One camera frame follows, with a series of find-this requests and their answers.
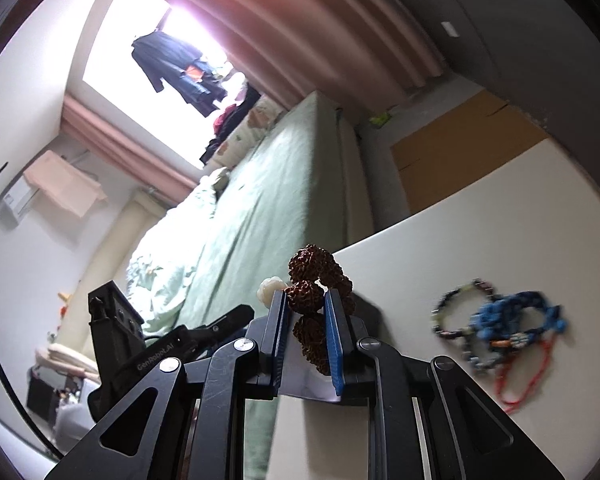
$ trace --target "pink curtain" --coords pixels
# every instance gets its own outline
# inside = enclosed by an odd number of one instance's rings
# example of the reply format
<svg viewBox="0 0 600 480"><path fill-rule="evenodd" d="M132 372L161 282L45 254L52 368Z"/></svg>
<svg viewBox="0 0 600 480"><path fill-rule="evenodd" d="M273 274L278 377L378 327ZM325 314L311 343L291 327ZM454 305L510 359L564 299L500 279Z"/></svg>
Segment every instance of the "pink curtain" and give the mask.
<svg viewBox="0 0 600 480"><path fill-rule="evenodd" d="M191 12L254 86L286 108L318 89L375 114L443 71L397 0L167 1Z"/></svg>
<svg viewBox="0 0 600 480"><path fill-rule="evenodd" d="M190 178L174 170L157 156L66 94L60 129L90 152L176 203L196 187Z"/></svg>

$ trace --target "hanging clothes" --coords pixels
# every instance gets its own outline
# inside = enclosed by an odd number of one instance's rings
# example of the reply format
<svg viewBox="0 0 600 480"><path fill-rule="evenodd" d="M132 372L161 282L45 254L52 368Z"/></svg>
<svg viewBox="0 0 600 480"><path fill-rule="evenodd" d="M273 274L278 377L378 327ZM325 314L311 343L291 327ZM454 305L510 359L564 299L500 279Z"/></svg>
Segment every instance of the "hanging clothes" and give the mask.
<svg viewBox="0 0 600 480"><path fill-rule="evenodd" d="M131 57L156 92L164 90L164 80L204 117L218 110L214 101L224 99L227 92L216 81L211 65L200 59L201 50L161 30L137 38L131 46Z"/></svg>
<svg viewBox="0 0 600 480"><path fill-rule="evenodd" d="M209 159L214 156L214 153L218 150L220 144L222 144L229 134L238 127L238 124L240 124L247 116L249 110L256 105L259 98L260 92L247 83L247 93L244 97L244 101L232 110L229 110L229 107L227 107L228 111L225 111L222 122L218 124L217 130L216 125L214 124L216 136L209 141L205 153L200 157L200 161L202 161L203 164L208 163Z"/></svg>

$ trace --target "red string bracelet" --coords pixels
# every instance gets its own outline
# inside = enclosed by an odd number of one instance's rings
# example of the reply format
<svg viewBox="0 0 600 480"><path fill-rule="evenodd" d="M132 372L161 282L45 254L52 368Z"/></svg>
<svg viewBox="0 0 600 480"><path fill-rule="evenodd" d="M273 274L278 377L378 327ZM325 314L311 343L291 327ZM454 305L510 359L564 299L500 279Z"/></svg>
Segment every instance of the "red string bracelet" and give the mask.
<svg viewBox="0 0 600 480"><path fill-rule="evenodd" d="M549 363L551 362L551 354L554 348L555 339L557 336L557 332L554 332L553 335L547 340L542 339L538 341L538 344L544 350L544 358L542 359L542 364L540 365L540 369L536 372L536 374L531 378L531 380L526 385L525 391L522 393L519 399L517 400L507 400L502 396L502 391L504 387L507 385L507 377L509 375L509 371L513 366L513 363L516 359L516 355L511 355L499 368L496 375L496 398L506 405L504 411L506 413L511 413L519 408L520 404L525 402L526 398L531 394L538 381L544 375Z"/></svg>

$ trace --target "bright window light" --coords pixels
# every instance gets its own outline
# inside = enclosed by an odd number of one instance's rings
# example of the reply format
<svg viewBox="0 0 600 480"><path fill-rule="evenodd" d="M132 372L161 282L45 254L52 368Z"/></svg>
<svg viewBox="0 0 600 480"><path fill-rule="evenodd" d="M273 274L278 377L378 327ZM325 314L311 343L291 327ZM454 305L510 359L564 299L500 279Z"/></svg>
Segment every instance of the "bright window light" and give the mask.
<svg viewBox="0 0 600 480"><path fill-rule="evenodd" d="M204 118L167 83L156 93L131 57L133 41L153 32L168 8L164 0L113 0L93 43L83 81L174 152L202 168L200 155L214 134L213 120L221 112ZM196 46L213 66L226 62L220 45L182 9L172 9L163 31ZM239 79L234 75L230 82ZM237 90L227 89L230 95L221 109L234 102L232 95Z"/></svg>

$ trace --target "white table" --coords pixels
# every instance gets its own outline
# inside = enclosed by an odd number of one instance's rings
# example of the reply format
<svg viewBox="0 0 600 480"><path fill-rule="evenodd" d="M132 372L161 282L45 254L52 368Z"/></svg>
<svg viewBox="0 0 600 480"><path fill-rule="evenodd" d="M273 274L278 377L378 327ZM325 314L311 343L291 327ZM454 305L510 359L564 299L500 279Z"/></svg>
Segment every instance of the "white table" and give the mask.
<svg viewBox="0 0 600 480"><path fill-rule="evenodd" d="M404 355L460 351L430 332L446 291L480 277L501 294L540 290L570 323L536 394L512 418L568 480L600 457L600 197L550 140L446 200L336 255ZM458 304L450 326L479 304ZM511 377L518 394L540 351ZM466 363L462 366L469 370ZM493 381L480 385L493 395ZM282 398L268 478L365 479L366 413Z"/></svg>

